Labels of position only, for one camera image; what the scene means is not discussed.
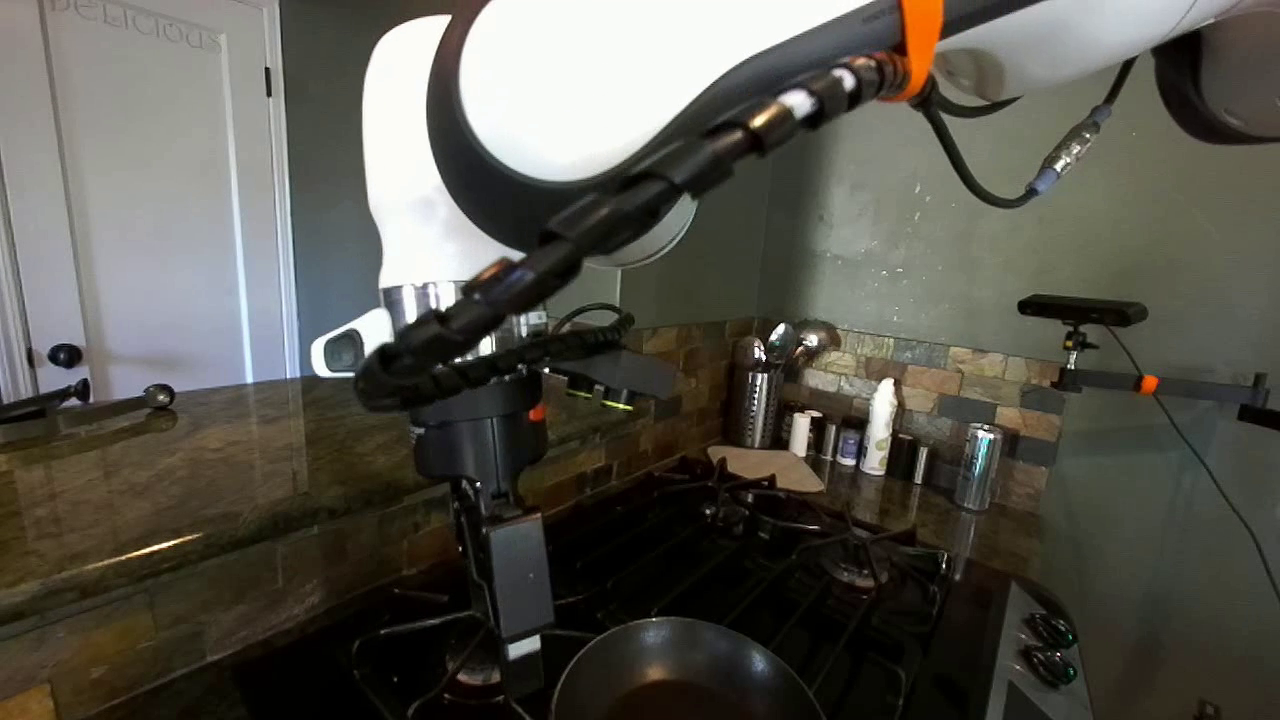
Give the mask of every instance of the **door handle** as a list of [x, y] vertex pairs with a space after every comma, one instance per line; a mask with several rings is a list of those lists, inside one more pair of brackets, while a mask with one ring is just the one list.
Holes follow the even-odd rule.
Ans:
[[49, 349], [49, 363], [52, 367], [78, 367], [85, 363], [85, 349], [78, 343], [52, 343]]

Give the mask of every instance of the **spice bottle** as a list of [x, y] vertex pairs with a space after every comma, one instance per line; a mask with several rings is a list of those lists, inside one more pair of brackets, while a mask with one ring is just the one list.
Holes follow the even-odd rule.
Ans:
[[883, 477], [896, 418], [896, 384], [883, 376], [873, 391], [873, 417], [862, 437], [862, 477]]

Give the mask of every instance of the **frying pan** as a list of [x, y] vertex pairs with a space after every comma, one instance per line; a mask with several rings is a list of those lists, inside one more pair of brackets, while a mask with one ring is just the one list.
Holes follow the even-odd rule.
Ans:
[[823, 720], [762, 644], [689, 616], [615, 622], [564, 668], [553, 720]]

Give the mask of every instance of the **door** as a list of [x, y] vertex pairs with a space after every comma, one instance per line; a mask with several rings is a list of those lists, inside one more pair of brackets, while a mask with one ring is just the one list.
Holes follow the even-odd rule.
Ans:
[[0, 0], [9, 384], [294, 376], [276, 34], [271, 0]]

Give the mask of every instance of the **backsplash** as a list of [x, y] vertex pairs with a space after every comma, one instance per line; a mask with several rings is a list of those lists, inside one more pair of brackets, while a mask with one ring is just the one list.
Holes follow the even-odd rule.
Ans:
[[1013, 443], [995, 501], [1025, 512], [1039, 509], [1065, 430], [1065, 391], [1050, 388], [1054, 363], [844, 327], [838, 350], [804, 367], [782, 401], [826, 417], [867, 417], [879, 376], [901, 384], [901, 428], [932, 443], [939, 458], [960, 458], [968, 423], [999, 423]]
[[636, 327], [626, 343], [679, 367], [679, 394], [630, 423], [582, 430], [553, 446], [546, 458], [524, 477], [524, 497], [541, 509], [557, 509], [663, 458], [699, 456], [719, 440], [730, 339], [746, 331], [757, 331], [757, 318]]

